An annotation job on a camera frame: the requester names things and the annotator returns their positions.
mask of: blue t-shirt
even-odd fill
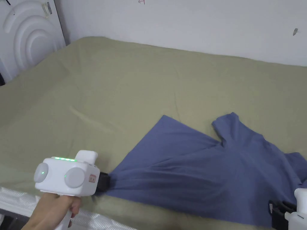
[[[270,227],[268,201],[296,203],[306,160],[284,154],[235,113],[212,124],[221,142],[163,116],[110,174],[107,195]]]

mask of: wall mark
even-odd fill
[[[295,28],[293,31],[293,36],[296,35],[297,31],[298,31],[298,28]]]

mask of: sticker label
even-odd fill
[[[90,178],[89,178],[89,180],[88,180],[89,182],[92,182],[92,183],[95,183],[95,181],[96,181],[96,176],[95,175],[90,175]]]

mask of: hand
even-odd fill
[[[71,210],[74,218],[79,213],[80,205],[81,199],[78,197],[44,193],[22,230],[54,230],[68,210]]]

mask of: white device handle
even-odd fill
[[[72,212],[68,210],[66,216],[61,221],[61,223],[55,228],[55,230],[67,230],[71,216]]]

